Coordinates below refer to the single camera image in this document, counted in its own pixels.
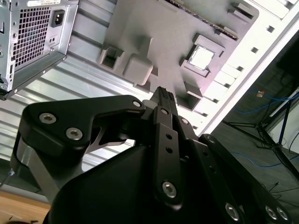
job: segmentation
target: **gray metal panel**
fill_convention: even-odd
[[[71,37],[67,59],[55,69],[0,102],[0,158],[9,160],[21,114],[26,105],[52,100],[134,95],[140,100],[151,94],[134,89],[133,84],[95,67],[115,4],[108,0],[82,0]],[[88,170],[131,147],[128,141],[119,147],[106,147],[84,157]]]

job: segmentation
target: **white wall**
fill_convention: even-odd
[[[280,132],[281,132],[281,127],[282,127],[283,119],[281,122],[278,123],[271,131],[270,135],[272,136],[273,140],[275,142],[278,142]],[[286,123],[285,127],[285,134],[284,134],[284,140],[282,144],[285,143],[284,148],[290,147],[291,142],[299,132],[299,104],[292,109],[292,111],[289,113],[288,121]],[[299,153],[299,136],[296,138],[294,141],[291,150],[293,152]]]

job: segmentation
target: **silver screw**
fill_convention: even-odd
[[[236,222],[239,221],[239,213],[230,203],[226,203],[225,210],[233,220],[235,220]]]
[[[189,122],[188,122],[185,118],[182,118],[182,122],[183,122],[185,125],[189,124]]]
[[[42,113],[39,115],[39,119],[44,124],[53,124],[56,122],[56,117],[51,113]]]
[[[162,184],[162,189],[164,191],[164,193],[170,197],[170,198],[175,198],[177,196],[177,190],[174,187],[174,185],[168,181],[165,181]]]
[[[82,131],[80,131],[79,129],[77,129],[75,127],[70,127],[69,129],[67,129],[65,134],[69,139],[72,139],[75,141],[78,141],[83,137]]]
[[[211,142],[211,143],[213,143],[213,144],[215,143],[215,141],[212,139],[211,136],[208,136],[207,139],[209,140],[209,142]]]
[[[141,104],[140,104],[139,102],[137,102],[137,101],[133,101],[133,104],[134,104],[135,106],[137,106],[137,107],[141,107]]]
[[[1,0],[1,4],[6,6],[7,5],[7,2],[5,0]]]
[[[269,208],[268,206],[266,206],[265,208],[266,208],[266,212],[268,213],[268,215],[269,215],[272,219],[276,220],[276,219],[277,219],[277,216],[276,216],[275,212],[274,212],[271,208]]]
[[[286,213],[285,213],[280,207],[277,207],[277,211],[278,211],[279,215],[280,215],[284,220],[288,220],[288,216],[286,215]]]
[[[161,111],[162,111],[163,114],[168,114],[168,111],[165,110],[165,109],[161,109]]]

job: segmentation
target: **tripod stand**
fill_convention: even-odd
[[[299,184],[299,171],[296,169],[296,167],[292,164],[292,162],[289,160],[289,158],[282,151],[282,147],[283,147],[282,146],[282,141],[283,141],[283,138],[284,138],[285,127],[286,127],[286,123],[287,123],[288,116],[289,116],[289,113],[290,113],[291,105],[292,105],[292,100],[289,100],[284,105],[284,107],[280,110],[280,112],[285,110],[285,117],[284,117],[283,125],[282,125],[282,128],[281,128],[278,143],[276,143],[272,139],[272,137],[267,133],[266,127],[268,126],[268,124],[263,124],[263,122],[260,122],[258,124],[226,122],[226,121],[222,121],[222,122],[224,124],[232,127],[233,129],[249,136],[250,138],[252,138],[252,139],[268,146],[268,147],[258,147],[258,148],[271,149],[275,153],[277,158],[280,160],[280,162],[284,165],[284,167],[289,171],[289,173],[291,174],[293,179]],[[259,133],[261,133],[263,135],[263,139],[260,139],[256,136],[244,131],[240,127],[250,127],[250,128],[256,129]]]

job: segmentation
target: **wooden floor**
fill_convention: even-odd
[[[0,224],[8,221],[43,223],[50,205],[0,191]]]

